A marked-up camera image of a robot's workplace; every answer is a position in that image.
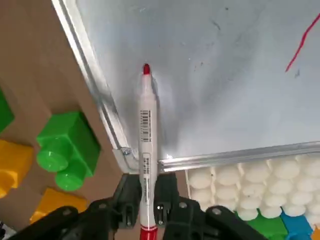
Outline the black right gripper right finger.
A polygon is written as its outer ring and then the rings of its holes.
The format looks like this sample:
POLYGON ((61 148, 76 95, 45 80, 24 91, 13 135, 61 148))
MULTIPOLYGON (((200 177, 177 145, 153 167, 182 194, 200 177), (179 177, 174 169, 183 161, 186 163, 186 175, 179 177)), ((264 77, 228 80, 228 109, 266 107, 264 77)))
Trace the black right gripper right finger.
POLYGON ((224 206, 203 211, 180 196, 175 173, 160 174, 155 185, 155 221, 164 226, 164 240, 265 240, 261 233, 224 206))

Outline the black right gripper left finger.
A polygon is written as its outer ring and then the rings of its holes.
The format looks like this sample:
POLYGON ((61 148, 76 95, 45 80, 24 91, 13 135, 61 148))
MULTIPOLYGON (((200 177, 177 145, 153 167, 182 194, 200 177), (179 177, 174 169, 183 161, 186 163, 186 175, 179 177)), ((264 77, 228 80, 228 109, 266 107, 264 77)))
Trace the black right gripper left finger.
POLYGON ((139 176, 123 174, 112 197, 93 201, 83 212, 61 206, 10 239, 113 240, 118 229, 135 226, 140 200, 139 176))

